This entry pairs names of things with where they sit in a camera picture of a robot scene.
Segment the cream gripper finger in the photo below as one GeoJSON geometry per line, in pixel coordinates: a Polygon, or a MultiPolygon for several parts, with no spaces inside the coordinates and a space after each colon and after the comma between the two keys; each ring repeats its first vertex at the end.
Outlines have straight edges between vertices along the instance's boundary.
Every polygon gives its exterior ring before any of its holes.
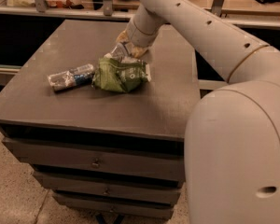
{"type": "Polygon", "coordinates": [[[148,47],[137,47],[135,45],[131,46],[131,56],[139,59],[141,58],[148,50],[148,47]]]}
{"type": "Polygon", "coordinates": [[[128,37],[128,34],[126,31],[122,31],[117,39],[116,39],[117,43],[129,43],[130,42],[130,38],[128,37]]]}

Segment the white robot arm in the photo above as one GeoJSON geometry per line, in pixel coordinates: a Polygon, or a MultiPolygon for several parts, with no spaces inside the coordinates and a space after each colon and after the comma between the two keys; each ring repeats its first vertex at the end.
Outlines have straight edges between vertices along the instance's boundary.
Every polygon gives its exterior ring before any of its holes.
{"type": "Polygon", "coordinates": [[[170,23],[226,81],[185,131],[190,224],[280,224],[280,51],[189,0],[140,0],[138,48],[170,23]]]}

